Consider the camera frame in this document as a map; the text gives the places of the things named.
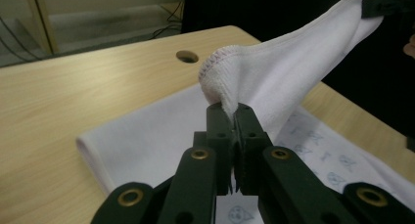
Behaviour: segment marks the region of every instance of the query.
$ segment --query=white cloth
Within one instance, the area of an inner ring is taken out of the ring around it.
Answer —
[[[274,145],[296,151],[328,187],[381,186],[415,210],[415,187],[298,107],[303,96],[369,35],[381,19],[362,20],[361,0],[342,0],[285,36],[251,47],[219,49],[201,68],[201,85],[173,94],[77,139],[104,191],[130,181],[153,187],[172,176],[195,131],[206,131],[206,108],[222,101],[228,115],[253,107]],[[255,197],[218,197],[216,223],[263,223]]]

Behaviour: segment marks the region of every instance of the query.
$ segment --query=wooden table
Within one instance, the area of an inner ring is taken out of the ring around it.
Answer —
[[[226,26],[0,68],[0,223],[89,223],[105,195],[75,138],[196,84],[217,48],[256,43]],[[182,50],[199,61],[179,61]],[[415,155],[401,134],[323,83],[303,105],[415,183]]]

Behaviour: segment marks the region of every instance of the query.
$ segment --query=floor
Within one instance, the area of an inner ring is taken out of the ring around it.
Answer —
[[[50,21],[59,47],[54,55],[42,51],[18,20],[3,20],[0,67],[175,35],[181,25],[159,5],[51,16]]]

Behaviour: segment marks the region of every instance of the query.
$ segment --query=table surface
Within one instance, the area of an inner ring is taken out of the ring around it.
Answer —
[[[89,223],[105,194],[75,138],[198,83],[216,49],[258,41],[234,26],[0,68],[0,223]],[[198,55],[183,63],[178,51]],[[415,183],[403,135],[319,83],[302,105]]]

